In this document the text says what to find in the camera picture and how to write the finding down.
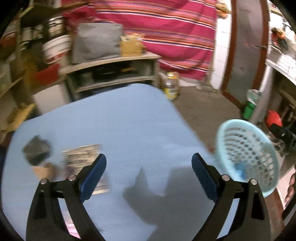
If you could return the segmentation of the person's right hand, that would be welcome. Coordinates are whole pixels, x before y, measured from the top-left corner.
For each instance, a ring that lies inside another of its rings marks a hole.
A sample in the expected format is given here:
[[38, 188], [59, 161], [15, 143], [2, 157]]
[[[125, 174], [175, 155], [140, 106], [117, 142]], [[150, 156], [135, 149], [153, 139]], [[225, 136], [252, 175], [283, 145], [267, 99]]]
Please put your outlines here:
[[285, 203], [288, 203], [293, 197], [295, 192], [295, 173], [293, 173], [290, 177], [289, 187], [287, 189], [287, 195], [285, 196]]

